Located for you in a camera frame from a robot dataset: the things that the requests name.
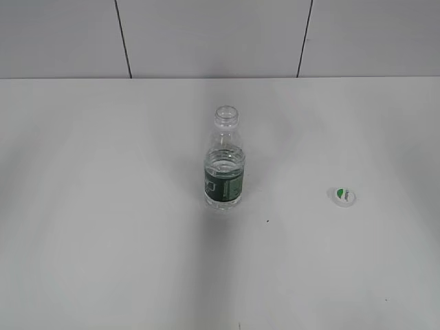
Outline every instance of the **green label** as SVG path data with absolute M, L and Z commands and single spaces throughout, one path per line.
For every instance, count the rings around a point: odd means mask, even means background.
M 233 201 L 241 194 L 243 174 L 224 179 L 205 171 L 205 193 L 215 201 Z

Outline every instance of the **tile grout line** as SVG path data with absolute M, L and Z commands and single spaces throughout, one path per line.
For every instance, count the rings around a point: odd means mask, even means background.
M 301 47 L 300 62 L 298 64 L 298 71 L 296 72 L 296 77 L 297 78 L 300 76 L 301 63 L 303 62 L 303 54 L 304 54 L 305 42 L 307 40 L 307 33 L 309 31 L 311 9 L 312 9 L 313 6 L 314 6 L 314 0 L 310 0 L 309 16 L 307 17 L 307 24 L 305 26 L 305 32 L 304 32 L 304 40 L 302 41 L 302 47 Z
M 129 69 L 130 79 L 132 79 L 133 76 L 131 75 L 129 55 L 127 53 L 127 46 L 125 45 L 124 31 L 122 31 L 122 23 L 121 23 L 121 16 L 119 14 L 118 0 L 115 0 L 115 9 L 116 9 L 116 15 L 118 16 L 118 23 L 119 23 L 119 30 L 121 32 L 122 44 L 124 46 L 126 66 Z

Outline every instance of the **white wall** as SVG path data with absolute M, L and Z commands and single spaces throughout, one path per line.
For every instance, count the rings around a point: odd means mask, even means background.
M 311 0 L 118 0 L 133 77 L 294 77 Z M 440 75 L 440 0 L 314 0 L 300 76 Z M 127 78 L 114 0 L 1 0 L 0 78 Z
M 296 76 L 309 0 L 119 0 L 135 77 Z
M 113 1 L 0 0 L 0 78 L 127 76 Z
M 440 75 L 440 0 L 315 0 L 301 76 Z

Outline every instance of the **bottle mouth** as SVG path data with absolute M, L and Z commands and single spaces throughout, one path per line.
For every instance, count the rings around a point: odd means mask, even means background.
M 223 105 L 215 111 L 215 125 L 223 129 L 234 129 L 239 125 L 239 112 L 230 105 Z

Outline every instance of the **plastic water bottle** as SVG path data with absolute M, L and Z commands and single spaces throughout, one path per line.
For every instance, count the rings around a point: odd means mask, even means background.
M 215 130 L 205 156 L 205 199 L 209 205 L 227 210 L 241 200 L 245 154 L 238 132 L 239 112 L 231 106 L 215 111 Z

